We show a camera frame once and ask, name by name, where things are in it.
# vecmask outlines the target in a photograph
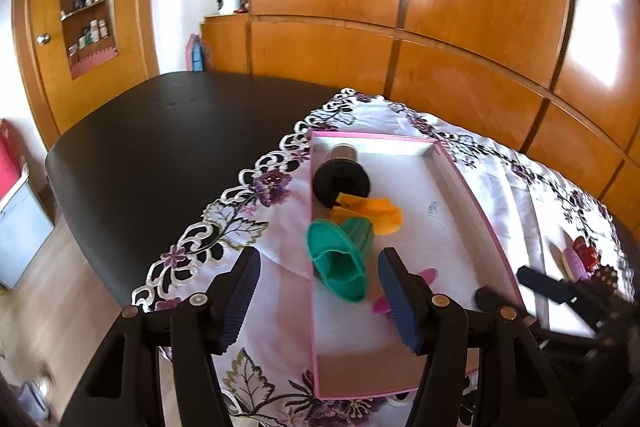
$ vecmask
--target green plastic toy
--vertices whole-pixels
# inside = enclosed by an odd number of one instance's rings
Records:
[[[340,226],[316,219],[306,231],[306,247],[324,285],[349,302],[367,292],[363,256],[373,240],[373,226],[364,217],[350,217]]]

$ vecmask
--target door frame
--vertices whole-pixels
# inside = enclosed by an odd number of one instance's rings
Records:
[[[134,0],[136,4],[136,25],[143,57],[143,68],[147,78],[156,76],[158,58],[154,44],[154,33],[151,20],[151,0]],[[60,137],[60,130],[53,118],[47,93],[44,89],[40,65],[36,55],[35,36],[31,29],[31,1],[12,0],[11,17],[14,33],[14,46],[18,58],[18,66],[33,120],[47,150]]]

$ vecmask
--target tablecloth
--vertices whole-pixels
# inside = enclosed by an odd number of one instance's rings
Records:
[[[314,396],[308,283],[313,273],[305,245],[312,130],[438,140],[478,199],[514,271],[528,264],[560,279],[562,249],[583,235],[596,246],[602,263],[618,270],[620,292],[633,297],[632,270],[599,201],[557,172],[488,138],[402,103],[346,88],[295,123],[277,150],[242,170],[239,185],[226,190],[207,206],[201,221],[167,245],[145,283],[132,293],[133,304],[145,311],[171,308],[205,291],[213,277],[230,269],[245,245],[260,251],[262,272],[238,341],[215,360],[232,415],[254,417],[268,426],[382,427],[404,425],[410,409],[410,395],[341,401]],[[220,161],[224,155],[221,151]],[[549,304],[525,288],[521,292],[543,326],[586,333],[566,306]],[[465,424],[467,409],[461,413]]]

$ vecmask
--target floor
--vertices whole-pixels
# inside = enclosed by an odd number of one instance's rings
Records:
[[[60,418],[119,311],[59,217],[17,286],[0,296],[0,372],[18,384],[47,369]],[[166,426],[180,427],[171,364],[160,357],[160,366]]]

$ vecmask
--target black table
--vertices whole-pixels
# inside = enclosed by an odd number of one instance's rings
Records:
[[[82,252],[118,304],[238,172],[334,88],[231,73],[167,73],[106,103],[53,145],[46,167]]]

